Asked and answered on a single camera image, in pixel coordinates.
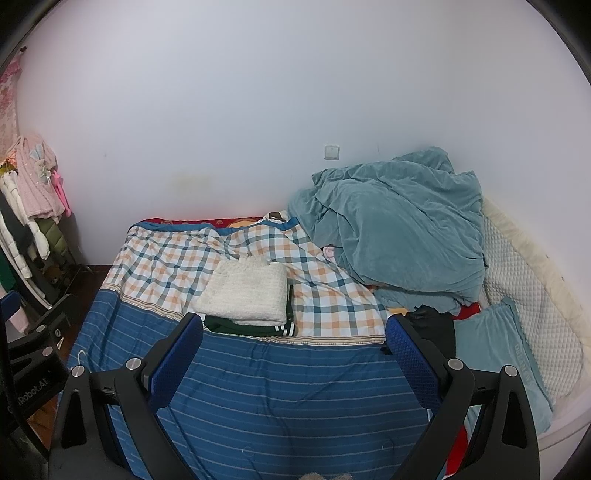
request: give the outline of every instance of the white towel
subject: white towel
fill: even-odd
[[[286,322],[286,302],[285,265],[264,257],[222,258],[191,307],[239,325],[278,326]]]

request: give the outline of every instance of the pink jacket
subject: pink jacket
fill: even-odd
[[[14,148],[17,188],[25,213],[29,218],[53,218],[59,222],[64,206],[51,183],[51,169],[57,167],[55,154],[38,135],[18,137]]]

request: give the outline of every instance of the wooden floor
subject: wooden floor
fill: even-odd
[[[76,295],[80,300],[83,315],[80,316],[79,322],[73,324],[64,335],[64,341],[60,348],[60,358],[64,363],[67,362],[68,357],[70,356],[70,351],[76,341],[76,337],[78,337],[78,332],[82,327],[82,323],[86,318],[90,305],[95,298],[96,292],[99,291],[107,272],[108,269],[95,270],[92,273],[81,271],[72,283],[69,293]],[[57,396],[47,402],[43,408],[37,410],[37,412],[35,412],[35,414],[29,419],[29,424],[37,432],[41,441],[48,448],[51,443],[51,434],[53,432],[56,411]]]

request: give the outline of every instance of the teal pillow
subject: teal pillow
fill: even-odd
[[[519,370],[539,435],[550,427],[552,406],[544,382],[521,329],[515,302],[505,297],[467,320],[456,320],[456,356],[474,370],[499,372],[504,365]],[[466,430],[472,435],[480,406],[470,407]]]

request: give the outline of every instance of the blue mesh panel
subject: blue mesh panel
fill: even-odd
[[[168,406],[203,340],[203,323],[194,315],[152,375],[148,405],[153,412]]]
[[[436,412],[441,405],[437,376],[395,316],[386,323],[386,342],[418,402]]]

